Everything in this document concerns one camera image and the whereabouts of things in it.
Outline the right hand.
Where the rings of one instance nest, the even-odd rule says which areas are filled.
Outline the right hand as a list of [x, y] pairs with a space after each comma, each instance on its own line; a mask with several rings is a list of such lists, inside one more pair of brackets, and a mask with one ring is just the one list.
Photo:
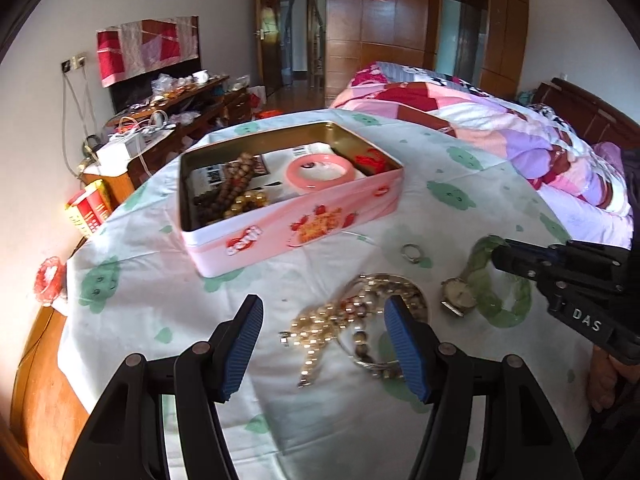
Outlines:
[[610, 408], [615, 401], [615, 387], [622, 364], [600, 347], [594, 346], [586, 395], [590, 406], [598, 413]]

